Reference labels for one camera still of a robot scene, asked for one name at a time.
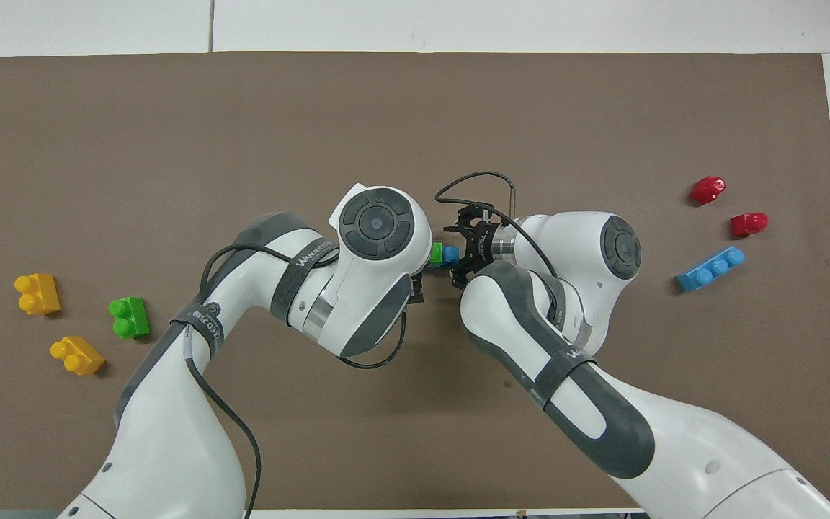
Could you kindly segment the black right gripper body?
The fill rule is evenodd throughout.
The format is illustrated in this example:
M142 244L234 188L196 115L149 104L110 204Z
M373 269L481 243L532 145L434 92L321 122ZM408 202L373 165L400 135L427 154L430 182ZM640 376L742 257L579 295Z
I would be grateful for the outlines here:
M470 220L470 240L465 243L465 254L457 265L470 266L474 275L494 262L494 234L503 221L492 221L493 214L475 204L465 205L458 211L458 219Z

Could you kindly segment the red single-stud toy block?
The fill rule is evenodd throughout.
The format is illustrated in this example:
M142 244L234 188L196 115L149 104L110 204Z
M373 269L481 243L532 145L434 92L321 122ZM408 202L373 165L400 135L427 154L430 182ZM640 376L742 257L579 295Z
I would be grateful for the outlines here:
M729 232L734 239L758 234L767 229L769 219L765 213L742 213L729 219Z
M694 187L689 191L688 197L698 205L705 205L717 200L726 188L727 183L724 178L708 175L695 182Z

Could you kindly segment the yellow two-stud toy block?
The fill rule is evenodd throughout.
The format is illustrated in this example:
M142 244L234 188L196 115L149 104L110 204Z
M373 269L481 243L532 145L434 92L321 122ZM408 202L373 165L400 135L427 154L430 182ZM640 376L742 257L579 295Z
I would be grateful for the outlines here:
M14 289L20 292L19 308L27 315L46 315L61 309L52 275L20 275L14 279Z
M78 376L95 374L105 363L105 358L81 336L66 336L54 342L50 355Z

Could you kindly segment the brown table mat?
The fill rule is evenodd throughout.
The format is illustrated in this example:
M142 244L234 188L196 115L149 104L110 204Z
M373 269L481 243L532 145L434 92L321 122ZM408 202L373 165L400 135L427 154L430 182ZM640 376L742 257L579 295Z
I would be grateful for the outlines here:
M348 189L394 186L437 240L434 194L480 170L517 212L606 210L639 275L597 358L646 391L724 414L830 499L830 120L818 55L213 55L0 58L0 509L60 510L111 449L122 388L205 260L293 211L326 236ZM717 200L688 197L722 177ZM765 213L734 239L729 219ZM729 246L697 291L676 276ZM55 277L27 315L14 279ZM121 339L109 302L142 298ZM105 363L50 355L83 337Z

